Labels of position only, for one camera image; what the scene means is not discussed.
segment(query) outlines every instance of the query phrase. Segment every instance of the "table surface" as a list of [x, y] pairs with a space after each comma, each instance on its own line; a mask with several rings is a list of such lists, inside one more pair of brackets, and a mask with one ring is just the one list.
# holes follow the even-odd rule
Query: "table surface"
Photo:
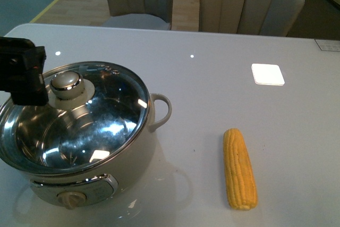
[[[1, 226], [340, 226], [340, 52], [312, 39], [46, 24], [7, 36], [45, 46], [45, 71], [123, 65], [167, 96], [173, 114], [141, 180], [92, 206], [50, 205], [0, 161]], [[253, 63], [278, 65], [285, 84], [256, 84]], [[156, 104], [156, 116], [165, 108]], [[226, 199], [229, 128], [242, 131], [257, 183], [259, 204], [247, 212]]]

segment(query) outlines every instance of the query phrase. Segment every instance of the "electric cooking pot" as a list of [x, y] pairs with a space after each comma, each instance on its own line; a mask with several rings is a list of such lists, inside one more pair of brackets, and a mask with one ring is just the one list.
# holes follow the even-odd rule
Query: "electric cooking pot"
[[[48, 104], [19, 106], [10, 98], [1, 107], [1, 159], [41, 199], [68, 209], [133, 185], [154, 154], [153, 132], [170, 118], [170, 101], [113, 63], [74, 63], [43, 76]], [[168, 106], [159, 121], [156, 100]]]

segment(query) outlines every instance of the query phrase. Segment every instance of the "yellow corn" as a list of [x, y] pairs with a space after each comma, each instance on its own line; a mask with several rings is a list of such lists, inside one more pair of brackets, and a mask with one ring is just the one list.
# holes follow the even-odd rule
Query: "yellow corn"
[[256, 207], [258, 200], [253, 170], [238, 129], [229, 129], [224, 133], [223, 154], [229, 205], [238, 210]]

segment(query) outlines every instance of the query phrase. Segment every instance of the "pot handle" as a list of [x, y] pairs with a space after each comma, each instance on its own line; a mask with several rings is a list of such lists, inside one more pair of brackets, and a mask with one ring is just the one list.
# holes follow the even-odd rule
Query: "pot handle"
[[162, 94], [157, 94], [157, 93], [151, 93], [150, 94], [150, 99], [152, 100], [153, 103], [155, 103], [156, 100], [162, 100], [164, 101], [167, 106], [168, 106], [168, 112], [167, 114], [165, 115], [165, 117], [163, 117], [161, 120], [157, 121], [157, 122], [154, 122], [152, 124], [149, 125], [149, 130], [150, 132], [154, 132], [155, 130], [157, 130], [160, 126], [162, 126], [164, 123], [166, 123], [170, 116], [171, 116], [171, 113], [172, 113], [172, 107], [171, 107], [171, 103], [170, 103], [170, 100], [165, 97], [164, 95]]

